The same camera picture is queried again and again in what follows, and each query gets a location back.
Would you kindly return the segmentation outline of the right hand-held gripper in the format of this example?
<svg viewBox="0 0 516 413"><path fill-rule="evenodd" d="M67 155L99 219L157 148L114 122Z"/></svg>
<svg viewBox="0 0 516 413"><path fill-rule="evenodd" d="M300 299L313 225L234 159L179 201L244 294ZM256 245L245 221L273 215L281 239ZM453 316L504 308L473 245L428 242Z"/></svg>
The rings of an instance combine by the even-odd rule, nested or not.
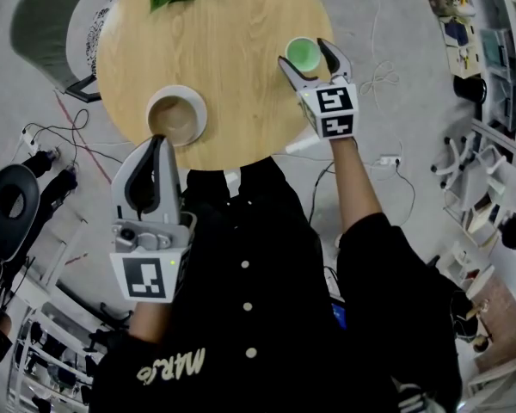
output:
<svg viewBox="0 0 516 413"><path fill-rule="evenodd" d="M333 43L318 38L317 44L334 80L343 77L351 82L351 62ZM329 84L318 87L318 77L302 74L288 59L278 57L281 71L298 92L300 104L320 139L344 139L354 135L359 119L359 105L354 84Z"/></svg>

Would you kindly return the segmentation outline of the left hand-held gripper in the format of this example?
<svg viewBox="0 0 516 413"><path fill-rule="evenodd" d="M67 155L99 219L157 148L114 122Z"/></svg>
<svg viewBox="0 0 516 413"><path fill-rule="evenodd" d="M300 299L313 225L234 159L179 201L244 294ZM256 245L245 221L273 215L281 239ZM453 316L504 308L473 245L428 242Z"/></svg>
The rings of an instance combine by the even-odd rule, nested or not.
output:
<svg viewBox="0 0 516 413"><path fill-rule="evenodd" d="M110 260L125 299L172 302L181 289L197 217L180 218L180 196L175 151L163 135L134 149L115 175Z"/></svg>

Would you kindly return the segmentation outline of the green cup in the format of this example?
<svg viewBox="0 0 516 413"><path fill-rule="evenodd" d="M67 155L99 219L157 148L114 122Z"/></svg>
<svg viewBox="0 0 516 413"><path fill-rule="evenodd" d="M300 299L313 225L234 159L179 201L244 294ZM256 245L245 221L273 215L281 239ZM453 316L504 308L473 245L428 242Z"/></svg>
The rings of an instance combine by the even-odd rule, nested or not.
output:
<svg viewBox="0 0 516 413"><path fill-rule="evenodd" d="M319 45L307 37L297 37L286 45L285 57L301 72L315 70L321 62Z"/></svg>

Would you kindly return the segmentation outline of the brown glass bowl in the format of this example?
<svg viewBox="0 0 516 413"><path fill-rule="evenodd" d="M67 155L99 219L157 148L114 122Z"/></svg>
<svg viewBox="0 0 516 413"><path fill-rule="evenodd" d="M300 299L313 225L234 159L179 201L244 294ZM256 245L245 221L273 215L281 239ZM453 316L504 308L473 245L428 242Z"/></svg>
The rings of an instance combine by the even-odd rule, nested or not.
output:
<svg viewBox="0 0 516 413"><path fill-rule="evenodd" d="M179 96L159 99L148 113L150 132L153 135L163 135L172 145L188 144L197 125L197 114L193 106Z"/></svg>

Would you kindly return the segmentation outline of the white saucer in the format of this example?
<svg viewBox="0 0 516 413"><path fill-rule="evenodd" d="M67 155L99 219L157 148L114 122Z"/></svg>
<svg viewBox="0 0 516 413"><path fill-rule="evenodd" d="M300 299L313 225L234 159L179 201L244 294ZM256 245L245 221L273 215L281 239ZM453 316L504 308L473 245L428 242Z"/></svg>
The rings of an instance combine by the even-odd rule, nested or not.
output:
<svg viewBox="0 0 516 413"><path fill-rule="evenodd" d="M206 110L206 104L203 100L203 98L200 96L198 92L195 90L183 86L183 85L170 85L161 88L159 91L157 91L151 99L148 101L147 107L146 107L146 113L145 117L147 120L147 126L148 126L148 113L150 112L151 106L158 101L161 98L164 98L166 96L179 96L185 100L187 100L194 108L196 114L197 114L197 130L192 138L192 140L185 145L192 144L195 140L197 140L202 133L206 129L207 124L207 110ZM185 145L173 145L174 147L180 147Z"/></svg>

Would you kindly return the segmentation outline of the person's right forearm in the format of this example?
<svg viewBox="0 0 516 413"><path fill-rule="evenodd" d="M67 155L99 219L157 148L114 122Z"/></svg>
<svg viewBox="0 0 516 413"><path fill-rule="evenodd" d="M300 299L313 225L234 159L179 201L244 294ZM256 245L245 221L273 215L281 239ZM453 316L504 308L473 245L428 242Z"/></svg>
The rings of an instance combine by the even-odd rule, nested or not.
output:
<svg viewBox="0 0 516 413"><path fill-rule="evenodd" d="M342 231L382 208L352 138L329 141L335 163L335 180L339 198Z"/></svg>

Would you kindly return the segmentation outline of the person's left forearm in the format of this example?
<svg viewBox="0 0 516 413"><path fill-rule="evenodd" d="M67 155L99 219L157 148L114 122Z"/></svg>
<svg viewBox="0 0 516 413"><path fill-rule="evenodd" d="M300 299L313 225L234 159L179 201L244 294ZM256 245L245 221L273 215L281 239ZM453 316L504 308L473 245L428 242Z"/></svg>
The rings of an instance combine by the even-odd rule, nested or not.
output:
<svg viewBox="0 0 516 413"><path fill-rule="evenodd" d="M141 341L158 344L169 326L172 305L138 302L129 325L128 333Z"/></svg>

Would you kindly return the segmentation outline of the round wooden table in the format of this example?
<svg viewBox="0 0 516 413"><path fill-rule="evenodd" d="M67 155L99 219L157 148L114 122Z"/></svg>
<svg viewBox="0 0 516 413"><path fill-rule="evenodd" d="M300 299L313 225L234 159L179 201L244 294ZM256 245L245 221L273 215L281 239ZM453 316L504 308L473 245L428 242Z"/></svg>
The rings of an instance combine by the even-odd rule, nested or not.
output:
<svg viewBox="0 0 516 413"><path fill-rule="evenodd" d="M150 137L146 107L184 85L204 99L207 124L176 149L189 170L232 170L284 149L306 127L278 58L297 37L333 39L320 0L193 0L152 9L117 0L101 30L97 83L126 139Z"/></svg>

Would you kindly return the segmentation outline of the person's black shirt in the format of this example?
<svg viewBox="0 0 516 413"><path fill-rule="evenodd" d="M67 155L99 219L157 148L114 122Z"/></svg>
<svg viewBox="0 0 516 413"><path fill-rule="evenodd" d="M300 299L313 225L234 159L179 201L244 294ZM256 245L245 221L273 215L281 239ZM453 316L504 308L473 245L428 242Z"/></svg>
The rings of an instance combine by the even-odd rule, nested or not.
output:
<svg viewBox="0 0 516 413"><path fill-rule="evenodd" d="M89 413L400 413L462 393L449 301L402 230L376 213L342 236L335 318L322 246L272 159L238 196L193 171L187 269L158 344L125 336L101 360Z"/></svg>

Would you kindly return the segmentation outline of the black round bin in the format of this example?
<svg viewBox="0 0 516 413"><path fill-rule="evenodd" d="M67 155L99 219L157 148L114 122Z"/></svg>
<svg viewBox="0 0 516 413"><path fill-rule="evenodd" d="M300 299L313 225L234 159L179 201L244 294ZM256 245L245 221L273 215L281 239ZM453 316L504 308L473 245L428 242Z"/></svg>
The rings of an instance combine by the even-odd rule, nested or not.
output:
<svg viewBox="0 0 516 413"><path fill-rule="evenodd" d="M453 90L457 97L476 104L483 104L487 98L488 87L484 79L479 76L453 78Z"/></svg>

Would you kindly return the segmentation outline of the patterned seat cushion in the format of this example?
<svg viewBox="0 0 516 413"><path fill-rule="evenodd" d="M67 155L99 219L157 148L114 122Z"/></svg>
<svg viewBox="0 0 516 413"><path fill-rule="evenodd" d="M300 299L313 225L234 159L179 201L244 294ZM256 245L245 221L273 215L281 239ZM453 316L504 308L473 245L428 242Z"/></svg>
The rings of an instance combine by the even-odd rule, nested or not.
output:
<svg viewBox="0 0 516 413"><path fill-rule="evenodd" d="M108 12L116 1L107 0L105 5L95 13L92 24L89 27L86 39L86 61L94 77L96 76L96 54L101 30L108 17Z"/></svg>

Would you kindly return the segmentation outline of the white storage rack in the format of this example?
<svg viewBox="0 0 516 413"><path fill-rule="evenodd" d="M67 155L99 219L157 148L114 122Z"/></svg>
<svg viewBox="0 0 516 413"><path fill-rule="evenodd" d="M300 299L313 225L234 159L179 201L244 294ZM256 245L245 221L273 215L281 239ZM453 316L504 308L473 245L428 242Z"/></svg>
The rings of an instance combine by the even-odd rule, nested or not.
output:
<svg viewBox="0 0 516 413"><path fill-rule="evenodd" d="M65 314L50 303L31 310L14 342L9 371L10 413L89 413L95 370L127 330L133 311Z"/></svg>

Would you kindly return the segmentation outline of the white storage shelf unit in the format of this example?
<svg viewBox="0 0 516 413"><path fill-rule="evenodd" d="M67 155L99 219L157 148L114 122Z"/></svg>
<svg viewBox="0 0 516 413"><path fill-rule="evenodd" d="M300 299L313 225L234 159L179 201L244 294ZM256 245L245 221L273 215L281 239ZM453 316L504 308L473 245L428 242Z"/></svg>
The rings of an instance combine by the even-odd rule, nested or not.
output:
<svg viewBox="0 0 516 413"><path fill-rule="evenodd" d="M480 30L490 90L489 123L516 140L516 0L478 0Z"/></svg>

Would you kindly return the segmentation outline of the grey shell chair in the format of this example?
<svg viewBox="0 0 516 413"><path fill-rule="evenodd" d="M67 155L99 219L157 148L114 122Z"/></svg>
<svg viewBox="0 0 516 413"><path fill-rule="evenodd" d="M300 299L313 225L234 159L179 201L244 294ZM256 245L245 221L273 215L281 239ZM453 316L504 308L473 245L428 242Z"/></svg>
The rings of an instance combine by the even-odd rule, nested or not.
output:
<svg viewBox="0 0 516 413"><path fill-rule="evenodd" d="M20 0L9 29L15 53L46 77L62 94L85 103L98 102L101 94L85 90L96 81L90 74L79 79L67 57L71 18L81 0Z"/></svg>

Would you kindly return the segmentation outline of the white office chair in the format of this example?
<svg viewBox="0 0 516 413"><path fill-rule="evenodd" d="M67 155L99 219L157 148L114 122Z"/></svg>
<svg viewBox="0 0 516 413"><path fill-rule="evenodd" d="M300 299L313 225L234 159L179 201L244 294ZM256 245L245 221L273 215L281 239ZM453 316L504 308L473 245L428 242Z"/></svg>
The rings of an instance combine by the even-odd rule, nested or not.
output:
<svg viewBox="0 0 516 413"><path fill-rule="evenodd" d="M445 207L473 234L497 213L516 214L516 166L494 144L480 146L477 133L444 137L446 154L431 165L452 203Z"/></svg>

